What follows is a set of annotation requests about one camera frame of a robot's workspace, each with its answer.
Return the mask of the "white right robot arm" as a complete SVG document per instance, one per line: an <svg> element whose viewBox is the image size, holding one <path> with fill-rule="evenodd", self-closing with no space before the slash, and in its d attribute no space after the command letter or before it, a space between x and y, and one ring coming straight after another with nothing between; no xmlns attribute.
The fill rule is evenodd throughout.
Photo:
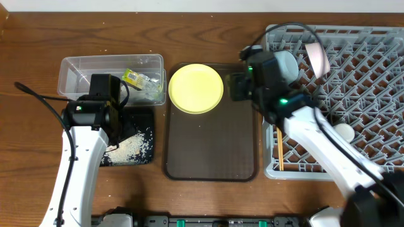
<svg viewBox="0 0 404 227"><path fill-rule="evenodd" d="M343 209L322 209L306 224L403 226L403 172L385 172L342 138L310 95L291 89L274 53L251 45L241 50L240 58L245 71L230 74L231 99L251 100L265 121L310 153L347 200Z"/></svg>

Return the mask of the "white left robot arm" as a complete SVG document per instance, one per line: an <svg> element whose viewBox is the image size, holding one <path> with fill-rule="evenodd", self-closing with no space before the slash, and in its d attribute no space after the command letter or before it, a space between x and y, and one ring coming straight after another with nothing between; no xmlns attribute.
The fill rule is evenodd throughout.
<svg viewBox="0 0 404 227"><path fill-rule="evenodd" d="M88 94L69 101L59 115L64 127L62 156L42 226L90 226L100 162L122 131L121 79L91 76Z"/></svg>

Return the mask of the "blue bowl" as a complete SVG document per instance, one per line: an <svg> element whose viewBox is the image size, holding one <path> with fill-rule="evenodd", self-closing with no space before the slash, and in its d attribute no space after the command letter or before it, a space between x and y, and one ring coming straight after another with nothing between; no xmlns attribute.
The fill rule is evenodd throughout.
<svg viewBox="0 0 404 227"><path fill-rule="evenodd" d="M299 68L295 57L287 50L274 52L274 56L278 61L282 77L287 84L291 84L297 80Z"/></svg>

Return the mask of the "yellow plate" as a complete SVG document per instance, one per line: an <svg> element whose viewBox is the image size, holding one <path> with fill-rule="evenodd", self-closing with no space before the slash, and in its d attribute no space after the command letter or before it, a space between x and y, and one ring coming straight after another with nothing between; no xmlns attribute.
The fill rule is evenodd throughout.
<svg viewBox="0 0 404 227"><path fill-rule="evenodd" d="M179 110L187 114L203 114L221 101L224 85L220 75L205 64L180 67L169 81L169 97Z"/></svg>

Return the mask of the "white rice bowl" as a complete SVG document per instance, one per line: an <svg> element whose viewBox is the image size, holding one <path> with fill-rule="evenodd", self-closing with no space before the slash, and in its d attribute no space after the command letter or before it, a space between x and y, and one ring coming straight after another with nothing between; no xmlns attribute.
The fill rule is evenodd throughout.
<svg viewBox="0 0 404 227"><path fill-rule="evenodd" d="M319 43L305 44L312 70L317 79L330 72L329 60L326 52Z"/></svg>

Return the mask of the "clear plastic wrapper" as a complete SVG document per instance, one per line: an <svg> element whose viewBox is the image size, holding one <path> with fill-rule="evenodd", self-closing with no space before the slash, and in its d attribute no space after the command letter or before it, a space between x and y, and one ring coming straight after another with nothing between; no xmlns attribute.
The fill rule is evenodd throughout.
<svg viewBox="0 0 404 227"><path fill-rule="evenodd" d="M157 90L136 90L133 87L129 88L129 99L134 102L157 102L161 99L162 92Z"/></svg>

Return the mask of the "yellow-labelled plastic wrapper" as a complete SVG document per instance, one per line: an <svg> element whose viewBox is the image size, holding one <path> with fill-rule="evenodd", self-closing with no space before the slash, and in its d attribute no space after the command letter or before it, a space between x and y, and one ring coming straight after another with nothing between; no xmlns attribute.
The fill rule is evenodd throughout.
<svg viewBox="0 0 404 227"><path fill-rule="evenodd" d="M160 85L157 82L144 74L136 73L130 69L126 69L122 80L136 90L157 91L160 89Z"/></svg>

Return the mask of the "small pale green cup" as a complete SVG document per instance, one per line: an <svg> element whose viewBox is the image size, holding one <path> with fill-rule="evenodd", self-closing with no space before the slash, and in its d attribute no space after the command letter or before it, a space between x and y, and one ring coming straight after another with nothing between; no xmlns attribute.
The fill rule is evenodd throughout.
<svg viewBox="0 0 404 227"><path fill-rule="evenodd" d="M345 123L341 123L341 124L335 125L333 128L348 143L353 141L353 139L355 137L355 131L350 125L345 124Z"/></svg>

